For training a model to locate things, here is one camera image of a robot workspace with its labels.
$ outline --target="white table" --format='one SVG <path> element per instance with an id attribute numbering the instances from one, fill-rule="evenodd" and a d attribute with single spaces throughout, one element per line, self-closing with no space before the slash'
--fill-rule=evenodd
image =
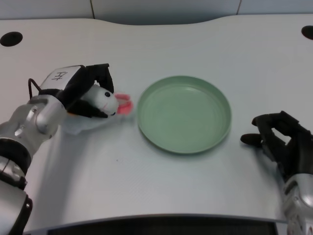
<path id="1" fill-rule="evenodd" d="M 284 110 L 313 130 L 313 15 L 231 16 L 190 25 L 129 26 L 90 19 L 0 21 L 0 121 L 28 101 L 27 79 L 55 68 L 109 63 L 117 90 L 136 104 L 153 82 L 190 75 L 228 98 L 232 128 L 212 151 L 177 156 L 151 146 L 135 115 L 73 137 L 58 132 L 35 155 L 26 232 L 147 214 L 284 221 L 275 164 L 240 143 L 255 116 Z"/>

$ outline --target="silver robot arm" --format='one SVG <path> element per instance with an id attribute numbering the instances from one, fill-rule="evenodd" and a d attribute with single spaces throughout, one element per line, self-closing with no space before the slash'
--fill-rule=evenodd
<path id="1" fill-rule="evenodd" d="M 38 87 L 29 80 L 30 100 L 0 125 L 0 235 L 21 235 L 32 210 L 24 188 L 27 170 L 41 144 L 52 138 L 67 112 L 106 118 L 80 97 L 94 84 L 112 86 L 108 64 L 71 66 L 53 71 Z M 32 97 L 30 82 L 39 90 Z"/>
<path id="2" fill-rule="evenodd" d="M 283 211 L 288 235 L 313 235 L 313 135 L 284 111 L 255 117 L 252 124 L 259 134 L 241 136 L 243 143 L 263 148 L 285 182 Z M 291 139 L 285 143 L 272 131 Z"/>
<path id="3" fill-rule="evenodd" d="M 0 234 L 22 234 L 32 201 L 24 192 L 25 175 L 41 144 L 51 138 L 66 116 L 51 95 L 33 97 L 0 125 Z"/>

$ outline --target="white plush toy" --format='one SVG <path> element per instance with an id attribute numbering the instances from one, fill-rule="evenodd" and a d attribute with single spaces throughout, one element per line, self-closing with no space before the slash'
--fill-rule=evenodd
<path id="1" fill-rule="evenodd" d="M 67 114 L 62 124 L 62 129 L 72 135 L 77 135 L 83 130 L 90 130 L 108 122 L 115 114 L 127 115 L 133 108 L 130 96 L 127 94 L 111 93 L 98 85 L 93 85 L 81 100 L 88 102 L 91 106 L 99 109 L 108 117 L 84 117 L 80 115 Z"/>

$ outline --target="round hole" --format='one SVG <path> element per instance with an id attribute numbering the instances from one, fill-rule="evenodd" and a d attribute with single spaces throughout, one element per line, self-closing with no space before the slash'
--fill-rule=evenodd
<path id="1" fill-rule="evenodd" d="M 23 39 L 23 35 L 19 32 L 10 32 L 4 34 L 0 39 L 0 44 L 4 47 L 12 47 L 19 44 Z"/>
<path id="2" fill-rule="evenodd" d="M 308 39 L 313 40 L 313 26 L 312 25 L 304 26 L 301 32 L 303 36 L 305 36 Z"/>

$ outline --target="pink bunny ear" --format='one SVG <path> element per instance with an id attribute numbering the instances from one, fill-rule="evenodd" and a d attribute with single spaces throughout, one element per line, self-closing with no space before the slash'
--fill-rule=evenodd
<path id="1" fill-rule="evenodd" d="M 121 99 L 121 100 L 130 100 L 131 99 L 131 96 L 129 94 L 114 93 L 114 96 L 116 99 Z"/>
<path id="2" fill-rule="evenodd" d="M 133 103 L 130 101 L 131 97 L 128 94 L 122 93 L 114 94 L 114 96 L 120 104 L 117 108 L 117 114 L 128 115 L 134 107 Z"/>
<path id="3" fill-rule="evenodd" d="M 131 101 L 127 101 L 124 104 L 121 104 L 117 108 L 117 114 L 125 114 L 128 115 L 133 109 L 133 103 Z"/>

